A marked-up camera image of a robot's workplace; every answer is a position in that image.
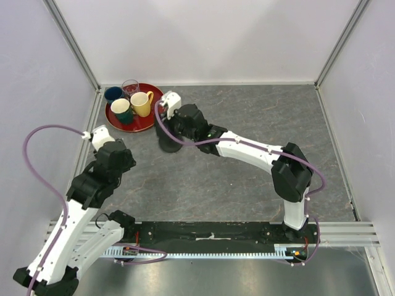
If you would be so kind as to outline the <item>black phone stand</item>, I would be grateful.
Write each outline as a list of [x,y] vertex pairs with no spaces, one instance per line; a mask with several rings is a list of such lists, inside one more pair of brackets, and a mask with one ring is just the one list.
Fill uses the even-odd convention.
[[[167,125],[166,125],[165,121],[163,121],[162,123],[167,129]],[[159,147],[162,151],[172,154],[172,153],[178,152],[182,148],[181,144],[175,142],[174,140],[170,139],[167,136],[167,134],[160,127],[160,124],[158,123],[157,120],[155,120],[155,129],[156,129],[156,135],[157,135],[158,142],[159,142]]]

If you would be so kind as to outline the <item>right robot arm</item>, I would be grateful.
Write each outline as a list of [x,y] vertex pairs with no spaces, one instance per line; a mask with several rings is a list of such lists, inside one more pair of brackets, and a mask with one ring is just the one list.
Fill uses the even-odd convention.
[[300,148],[287,143],[282,146],[250,141],[226,128],[209,124],[194,104],[187,104],[168,117],[159,114],[165,131],[158,130],[160,148],[168,153],[181,149],[183,138],[205,154],[240,160],[260,168],[272,176],[274,190],[284,201],[283,235],[288,242],[298,242],[308,224],[304,198],[309,191],[313,171]]

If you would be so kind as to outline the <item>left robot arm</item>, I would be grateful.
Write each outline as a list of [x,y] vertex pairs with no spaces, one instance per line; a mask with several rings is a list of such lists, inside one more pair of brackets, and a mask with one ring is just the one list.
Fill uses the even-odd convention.
[[136,165],[121,139],[105,142],[94,156],[94,161],[72,180],[67,192],[68,212],[56,224],[61,234],[52,233],[36,259],[13,275],[14,281],[36,295],[73,295],[82,275],[111,245],[135,237],[135,219],[117,210],[77,246],[87,224],[119,187],[122,175]]

